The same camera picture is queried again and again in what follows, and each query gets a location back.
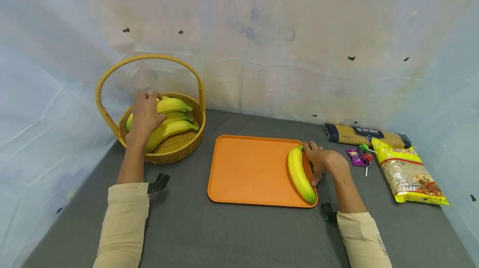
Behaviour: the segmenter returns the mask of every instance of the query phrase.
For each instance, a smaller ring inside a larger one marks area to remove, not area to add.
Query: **gray table surface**
[[[151,197],[141,267],[349,267],[337,227],[311,209],[220,204],[207,196],[215,140],[220,135],[316,141],[346,156],[348,145],[327,142],[322,126],[207,111],[201,145],[173,164],[146,164],[146,181],[171,176],[167,189]],[[111,148],[51,227],[24,268],[91,267],[124,148]],[[475,267],[438,206],[394,202],[376,163],[354,181],[375,218],[395,268]],[[318,184],[319,203],[337,208],[331,177]]]

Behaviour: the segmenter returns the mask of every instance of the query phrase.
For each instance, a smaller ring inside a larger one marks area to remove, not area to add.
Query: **woven basket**
[[[118,125],[114,123],[113,119],[111,119],[110,114],[108,114],[107,110],[103,106],[101,102],[101,89],[103,88],[103,84],[105,83],[106,79],[113,73],[115,70],[119,69],[123,65],[126,65],[130,62],[136,60],[143,60],[143,59],[164,59],[176,62],[185,66],[189,69],[198,80],[198,88],[199,88],[199,103],[194,98],[189,97],[187,95],[178,94],[178,93],[167,93],[163,94],[167,97],[175,97],[182,99],[186,104],[193,108],[193,111],[188,114],[188,116],[195,119],[193,124],[195,126],[199,126],[200,130],[198,133],[190,131],[178,135],[171,136],[170,138],[166,139],[165,141],[161,142],[150,154],[145,154],[145,161],[153,164],[166,164],[172,163],[175,161],[179,161],[189,154],[191,154],[200,144],[201,139],[203,138],[203,130],[205,128],[206,122],[206,114],[205,114],[205,97],[203,96],[203,84],[201,82],[201,78],[198,76],[196,71],[193,67],[189,66],[185,62],[180,59],[165,56],[165,55],[156,55],[156,54],[147,54],[141,56],[130,57],[117,63],[113,67],[111,67],[105,75],[103,75],[98,81],[98,85],[96,88],[96,105],[98,110],[100,111],[101,116],[105,119],[108,126],[110,126],[111,131],[117,137],[117,139],[121,142],[123,146],[126,147],[125,137],[127,134],[126,131],[126,121],[131,114],[131,107],[129,107],[125,113],[121,116],[120,122]]]

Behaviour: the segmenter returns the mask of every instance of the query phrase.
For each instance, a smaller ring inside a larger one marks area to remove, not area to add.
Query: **yellow banana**
[[[156,111],[158,113],[172,113],[172,112],[182,112],[192,111],[192,107],[187,105],[184,101],[179,98],[166,97],[163,100],[156,99]],[[126,131],[130,131],[131,122],[133,121],[133,114],[130,114],[128,120],[126,121]]]
[[[193,122],[194,119],[192,119],[191,117],[189,116],[186,116],[186,110],[182,110],[180,112],[171,112],[171,113],[167,113],[166,114],[166,120],[163,121],[163,123],[161,125],[166,125],[167,123],[171,123],[171,122],[175,122],[175,121],[178,121],[178,120],[187,120],[189,122]],[[126,131],[129,132],[130,131],[130,127],[131,127],[131,122],[133,121],[133,114],[131,114],[129,117],[128,117],[128,120],[126,121]]]
[[[145,152],[149,153],[154,150],[161,142],[170,136],[185,133],[189,131],[198,132],[199,127],[192,125],[186,120],[174,121],[165,125],[161,125],[155,129],[150,138],[148,139],[147,145],[145,147]]]
[[[314,204],[316,202],[316,195],[303,168],[303,148],[301,145],[289,151],[288,171],[299,195],[301,195],[306,202]]]
[[[178,112],[178,110],[185,109],[186,111],[192,111],[192,107],[185,104],[179,98],[165,98],[156,102],[156,111],[158,113],[170,113]]]

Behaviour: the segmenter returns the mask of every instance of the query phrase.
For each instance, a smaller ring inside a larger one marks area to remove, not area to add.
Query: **beige sleeve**
[[[137,268],[148,217],[148,183],[114,185],[101,228],[94,268]]]
[[[392,268],[376,222],[368,212],[338,212],[337,218],[351,268]]]

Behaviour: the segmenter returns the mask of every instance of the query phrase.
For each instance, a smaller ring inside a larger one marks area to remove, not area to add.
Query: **plastic tray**
[[[219,136],[215,143],[208,196],[214,202],[312,208],[294,188],[287,156],[297,140],[249,136]],[[311,166],[303,153],[309,180]]]

